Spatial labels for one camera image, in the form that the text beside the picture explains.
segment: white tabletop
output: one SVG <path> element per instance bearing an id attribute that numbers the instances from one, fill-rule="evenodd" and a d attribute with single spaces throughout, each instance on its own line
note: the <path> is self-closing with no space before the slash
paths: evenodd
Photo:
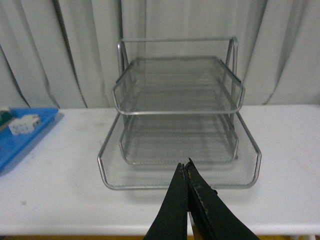
<path id="1" fill-rule="evenodd" d="M 97 155 L 116 111 L 59 112 L 34 148 L 0 174 L 0 235 L 145 235 L 166 191 L 110 190 L 99 173 Z M 320 106 L 240 113 L 262 152 L 260 175 L 249 189 L 218 195 L 257 235 L 320 234 Z"/>

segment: white curtain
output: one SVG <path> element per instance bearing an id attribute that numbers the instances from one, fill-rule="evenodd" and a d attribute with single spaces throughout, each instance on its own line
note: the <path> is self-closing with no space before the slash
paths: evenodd
<path id="1" fill-rule="evenodd" d="M 237 36 L 245 104 L 320 103 L 318 0 L 122 0 L 121 6 L 122 12 L 116 0 L 0 0 L 0 106 L 112 107 L 122 34 Z M 162 47 L 133 46 L 128 53 L 199 51 L 192 43 Z M 207 43 L 201 49 L 222 59 L 227 50 Z"/>
<path id="2" fill-rule="evenodd" d="M 0 1 L 0 104 L 110 106 L 118 38 L 113 0 Z"/>

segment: mesh desk organizer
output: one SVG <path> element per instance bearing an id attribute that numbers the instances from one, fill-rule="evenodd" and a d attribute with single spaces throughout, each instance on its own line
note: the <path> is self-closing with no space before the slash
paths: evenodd
<path id="1" fill-rule="evenodd" d="M 228 41 L 225 62 L 216 56 L 139 56 L 129 63 L 126 51 L 128 43 L 211 41 Z M 177 163 L 191 158 L 215 189 L 251 187 L 261 152 L 239 114 L 245 88 L 236 77 L 237 39 L 121 39 L 117 47 L 120 77 L 112 94 L 118 114 L 98 154 L 105 185 L 167 188 Z"/>

